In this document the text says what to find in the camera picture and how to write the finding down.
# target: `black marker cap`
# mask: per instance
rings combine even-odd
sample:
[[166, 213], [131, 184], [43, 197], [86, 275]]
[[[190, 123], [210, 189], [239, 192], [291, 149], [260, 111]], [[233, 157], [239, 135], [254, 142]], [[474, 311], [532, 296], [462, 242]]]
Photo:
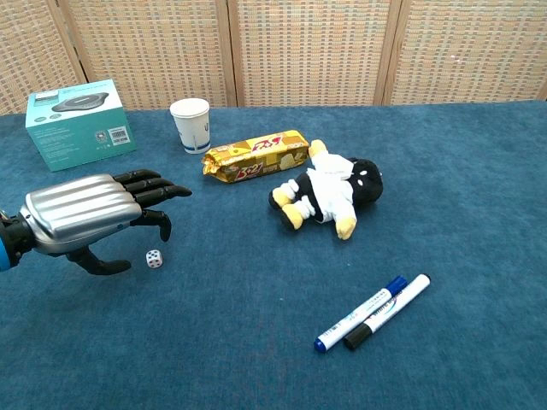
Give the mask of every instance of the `black marker cap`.
[[355, 350], [363, 340], [373, 334], [370, 327], [361, 323], [353, 331], [351, 331], [346, 337], [344, 337], [345, 347], [349, 350]]

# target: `black robotic finger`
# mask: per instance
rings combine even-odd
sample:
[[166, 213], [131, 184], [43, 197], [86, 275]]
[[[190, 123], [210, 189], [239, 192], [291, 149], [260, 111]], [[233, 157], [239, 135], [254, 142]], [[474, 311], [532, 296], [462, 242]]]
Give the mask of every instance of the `black robotic finger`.
[[129, 173], [122, 173], [112, 178], [114, 178], [114, 181], [119, 182], [120, 184], [129, 184], [131, 182], [137, 182], [142, 179], [160, 178], [160, 177], [161, 175], [159, 173], [151, 171], [150, 169], [139, 169], [137, 171], [131, 171]]
[[138, 194], [145, 190], [152, 190], [154, 188], [161, 188], [163, 186], [174, 185], [171, 181], [167, 181], [163, 178], [145, 179], [143, 181], [131, 182], [130, 184], [124, 184], [126, 191], [131, 194]]
[[91, 275], [114, 275], [126, 271], [131, 267], [131, 262], [129, 261], [101, 261], [87, 246], [68, 253], [67, 259], [71, 262], [76, 262]]
[[171, 236], [171, 220], [162, 211], [143, 209], [143, 214], [130, 223], [131, 226], [159, 226], [160, 238], [167, 242]]
[[136, 194], [135, 201], [137, 201], [142, 208], [147, 208], [166, 201], [167, 199], [175, 198], [176, 196], [190, 195], [191, 190], [188, 188], [185, 188], [184, 186], [172, 185]]

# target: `yellow plush foot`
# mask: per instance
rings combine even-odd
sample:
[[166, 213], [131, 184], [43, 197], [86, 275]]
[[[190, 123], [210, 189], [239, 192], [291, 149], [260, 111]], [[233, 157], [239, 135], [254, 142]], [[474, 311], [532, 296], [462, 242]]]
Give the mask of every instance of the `yellow plush foot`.
[[309, 156], [314, 157], [321, 151], [326, 151], [326, 146], [320, 139], [314, 139], [308, 148]]
[[285, 218], [283, 221], [287, 224], [292, 226], [294, 230], [297, 230], [302, 226], [302, 223], [304, 222], [304, 219], [302, 215], [298, 212], [297, 207], [293, 203], [286, 204], [281, 211], [283, 212], [283, 216]]
[[340, 239], [350, 239], [353, 230], [356, 229], [357, 220], [354, 218], [344, 218], [336, 221], [336, 233]]
[[278, 209], [283, 208], [287, 203], [291, 203], [291, 199], [280, 188], [275, 188], [272, 191], [272, 199]]

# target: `teal box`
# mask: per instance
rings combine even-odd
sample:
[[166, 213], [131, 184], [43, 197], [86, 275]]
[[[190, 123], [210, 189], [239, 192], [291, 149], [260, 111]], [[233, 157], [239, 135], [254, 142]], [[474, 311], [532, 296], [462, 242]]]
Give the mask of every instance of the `teal box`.
[[26, 130], [51, 171], [137, 148], [111, 79], [33, 92], [26, 107]]

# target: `blue stripe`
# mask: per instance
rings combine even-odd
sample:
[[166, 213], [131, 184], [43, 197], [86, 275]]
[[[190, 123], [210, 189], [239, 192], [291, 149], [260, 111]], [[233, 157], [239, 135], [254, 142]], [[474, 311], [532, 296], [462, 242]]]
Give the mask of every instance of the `blue stripe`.
[[185, 147], [186, 149], [188, 149], [189, 151], [197, 151], [198, 149], [203, 149], [203, 148], [207, 147], [209, 144], [210, 144], [210, 142], [205, 143], [205, 144], [203, 144], [203, 145], [198, 145], [197, 148], [194, 148], [194, 147], [187, 147], [187, 146], [185, 146], [184, 144], [182, 144], [182, 146]]
[[0, 272], [7, 271], [11, 268], [11, 262], [9, 261], [8, 252], [3, 246], [2, 239], [0, 239]]

